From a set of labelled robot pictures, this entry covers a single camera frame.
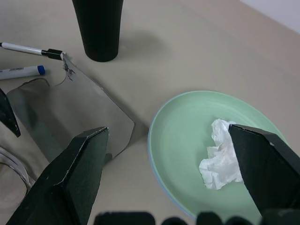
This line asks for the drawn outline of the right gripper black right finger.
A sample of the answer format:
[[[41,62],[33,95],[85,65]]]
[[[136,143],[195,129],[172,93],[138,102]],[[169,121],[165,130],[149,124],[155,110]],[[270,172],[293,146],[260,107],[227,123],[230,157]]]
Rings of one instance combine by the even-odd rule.
[[[244,184],[260,213],[300,208],[300,158],[275,133],[229,126]]]

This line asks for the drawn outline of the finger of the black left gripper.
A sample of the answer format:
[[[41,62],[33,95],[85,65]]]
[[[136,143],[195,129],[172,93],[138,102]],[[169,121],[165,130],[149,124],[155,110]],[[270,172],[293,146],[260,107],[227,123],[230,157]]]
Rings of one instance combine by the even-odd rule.
[[[16,117],[8,100],[8,97],[0,89],[0,121],[16,136],[20,137],[21,132]]]

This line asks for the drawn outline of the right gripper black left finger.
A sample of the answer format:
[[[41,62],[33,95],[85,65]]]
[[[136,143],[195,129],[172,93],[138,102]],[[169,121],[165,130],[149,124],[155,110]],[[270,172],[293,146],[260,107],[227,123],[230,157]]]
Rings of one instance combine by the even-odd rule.
[[[87,224],[100,185],[108,137],[108,127],[74,137],[44,169],[7,224]]]

